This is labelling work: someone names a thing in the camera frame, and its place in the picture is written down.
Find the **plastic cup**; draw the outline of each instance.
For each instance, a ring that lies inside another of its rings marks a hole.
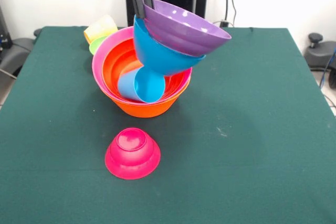
[[[164,76],[142,67],[123,74],[118,81],[120,94],[145,103],[158,101],[165,90]]]
[[[103,43],[103,41],[107,38],[107,36],[100,37],[98,39],[95,39],[89,46],[90,53],[93,55],[96,53],[97,49],[100,47],[100,45]]]
[[[105,165],[118,178],[139,179],[152,173],[160,158],[160,148],[153,138],[141,129],[127,128],[108,147]]]
[[[109,15],[105,15],[101,17],[98,21],[91,24],[84,31],[84,36],[87,42],[91,44],[95,39],[103,36],[108,36],[115,33],[116,31],[118,31],[118,28],[113,18]]]

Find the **stacked bowls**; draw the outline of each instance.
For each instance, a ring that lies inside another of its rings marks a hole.
[[[192,66],[231,39],[230,35],[179,7],[154,0],[146,19],[108,36],[97,49],[92,71],[99,88],[125,113],[151,118],[167,111],[188,87]],[[165,80],[162,97],[151,103],[123,97],[118,81],[145,66]]]
[[[118,80],[124,73],[142,66],[133,44],[133,27],[110,35],[98,48],[92,60],[92,72],[99,88],[125,113],[138,118],[151,118],[167,111],[188,87],[192,69],[165,77],[163,97],[155,103],[142,103],[122,97]]]

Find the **blue cup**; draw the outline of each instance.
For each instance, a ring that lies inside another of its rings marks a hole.
[[[123,97],[145,103],[158,101],[165,86],[164,76],[147,67],[125,73],[118,80],[118,90]]]
[[[164,76],[171,76],[196,65],[205,55],[193,57],[170,49],[154,40],[144,21],[134,19],[134,46],[136,56],[144,66]]]

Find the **blue bowl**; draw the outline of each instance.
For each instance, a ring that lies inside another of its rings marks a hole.
[[[144,21],[139,18],[134,19],[133,39],[138,60],[144,66],[165,76],[183,72],[205,58],[205,55],[185,55],[158,43],[150,36]]]

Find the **green cup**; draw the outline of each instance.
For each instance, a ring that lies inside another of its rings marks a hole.
[[[95,39],[89,46],[90,53],[93,55],[96,53],[97,49],[100,47],[100,45],[103,43],[103,41],[107,38],[107,36],[102,36],[98,39]]]

